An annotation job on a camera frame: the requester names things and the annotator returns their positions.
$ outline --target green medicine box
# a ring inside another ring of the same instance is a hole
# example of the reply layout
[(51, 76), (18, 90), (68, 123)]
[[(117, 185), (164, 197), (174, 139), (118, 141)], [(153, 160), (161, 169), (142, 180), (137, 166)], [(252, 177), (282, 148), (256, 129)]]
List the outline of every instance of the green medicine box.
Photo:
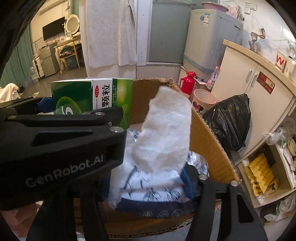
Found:
[(132, 79), (86, 78), (52, 82), (52, 99), (56, 115), (81, 115), (86, 111), (121, 106), (120, 126), (129, 128)]

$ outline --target cabinet handle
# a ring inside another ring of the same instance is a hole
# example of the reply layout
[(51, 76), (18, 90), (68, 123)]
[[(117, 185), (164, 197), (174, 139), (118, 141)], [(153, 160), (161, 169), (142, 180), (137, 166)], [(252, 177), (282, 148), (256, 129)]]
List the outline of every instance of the cabinet handle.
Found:
[(257, 79), (257, 76), (258, 76), (258, 74), (255, 74), (255, 75), (254, 75), (254, 79), (253, 79), (253, 81), (252, 81), (252, 83), (251, 83), (251, 86), (252, 86), (252, 87), (253, 87), (254, 84), (255, 84), (255, 81), (256, 81), (256, 79)]
[(250, 70), (249, 73), (248, 73), (248, 76), (247, 76), (247, 78), (246, 78), (246, 82), (247, 82), (247, 83), (249, 82), (249, 79), (250, 79), (252, 73), (253, 73), (253, 70)]

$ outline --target red oval label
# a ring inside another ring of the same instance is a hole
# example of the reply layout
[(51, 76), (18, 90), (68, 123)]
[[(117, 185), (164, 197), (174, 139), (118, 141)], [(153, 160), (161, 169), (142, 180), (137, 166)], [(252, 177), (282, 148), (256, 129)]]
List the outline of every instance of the red oval label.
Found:
[(98, 96), (99, 96), (99, 87), (98, 86), (96, 86), (96, 88), (94, 89), (94, 94), (95, 94), (96, 98), (98, 98)]

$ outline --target black plastic bag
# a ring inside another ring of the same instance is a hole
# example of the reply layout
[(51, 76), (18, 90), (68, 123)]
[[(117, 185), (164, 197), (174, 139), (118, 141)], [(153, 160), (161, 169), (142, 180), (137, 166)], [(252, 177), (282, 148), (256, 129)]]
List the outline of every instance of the black plastic bag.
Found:
[(225, 151), (245, 147), (251, 111), (246, 94), (232, 96), (217, 103), (203, 116)]

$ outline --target glass panel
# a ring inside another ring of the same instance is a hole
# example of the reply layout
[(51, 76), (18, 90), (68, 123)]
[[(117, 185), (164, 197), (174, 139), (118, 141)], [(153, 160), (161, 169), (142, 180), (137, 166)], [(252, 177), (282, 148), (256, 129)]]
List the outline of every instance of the glass panel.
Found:
[(153, 0), (149, 62), (183, 63), (191, 9), (203, 8), (201, 3), (204, 0), (189, 2), (197, 6), (177, 1)]

